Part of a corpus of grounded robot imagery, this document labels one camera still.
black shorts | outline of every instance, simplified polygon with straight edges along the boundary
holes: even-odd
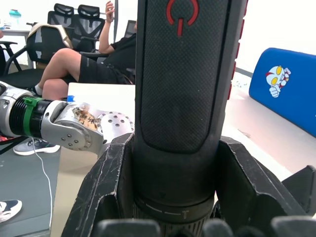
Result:
[[[69,84],[77,82],[71,75],[63,78]],[[97,63],[81,56],[79,83],[91,84],[131,84],[124,75],[111,65]]]

green ring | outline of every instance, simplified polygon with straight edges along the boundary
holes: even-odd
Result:
[[[23,100],[24,100],[24,104],[26,104],[27,106],[24,113],[24,119],[23,119],[24,133],[25,135],[32,137],[31,128],[30,128],[30,120],[32,117],[32,112],[35,106],[38,104],[38,102],[42,100],[42,98],[25,97],[23,98]]]

water bottle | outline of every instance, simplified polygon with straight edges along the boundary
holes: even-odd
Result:
[[[10,18],[12,26],[18,26],[20,24],[21,20],[21,13],[18,10],[11,9],[10,12]]]

white cable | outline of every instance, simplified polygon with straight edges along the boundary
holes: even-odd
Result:
[[[32,141],[33,141],[33,149],[34,149],[35,155],[41,160],[41,168],[43,170],[44,175],[46,176],[46,178],[48,180],[49,195],[50,195],[50,218],[49,218],[49,228],[50,228],[51,227],[51,221],[52,221],[52,218],[53,218],[53,196],[52,196],[52,191],[51,191],[50,179],[49,179],[48,175],[45,172],[43,159],[36,152],[34,138],[32,138]]]

white sock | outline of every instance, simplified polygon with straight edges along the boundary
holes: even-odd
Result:
[[[43,89],[41,89],[38,84],[35,86],[35,91],[38,95],[43,95]]]

